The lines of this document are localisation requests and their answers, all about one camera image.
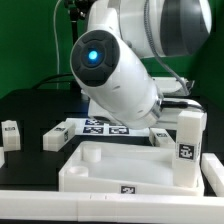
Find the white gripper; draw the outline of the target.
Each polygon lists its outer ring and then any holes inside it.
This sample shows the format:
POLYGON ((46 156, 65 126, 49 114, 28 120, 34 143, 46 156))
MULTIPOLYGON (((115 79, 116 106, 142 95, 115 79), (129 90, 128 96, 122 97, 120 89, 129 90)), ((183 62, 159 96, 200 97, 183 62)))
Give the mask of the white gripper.
POLYGON ((176 78, 154 77, 153 80, 164 97, 162 114, 154 127, 176 127, 182 111, 206 112, 197 101, 184 96, 183 87, 176 78))

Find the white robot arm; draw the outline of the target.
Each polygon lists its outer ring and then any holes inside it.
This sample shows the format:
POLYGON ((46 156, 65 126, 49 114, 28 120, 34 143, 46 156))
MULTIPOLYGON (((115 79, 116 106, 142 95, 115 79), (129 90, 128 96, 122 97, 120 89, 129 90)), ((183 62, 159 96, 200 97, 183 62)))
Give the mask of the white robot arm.
POLYGON ((179 113, 200 111, 195 101, 166 98, 141 60, 191 55, 211 27, 208 0, 96 0, 70 56, 71 71, 91 99, 88 115, 144 129, 173 126, 179 113))

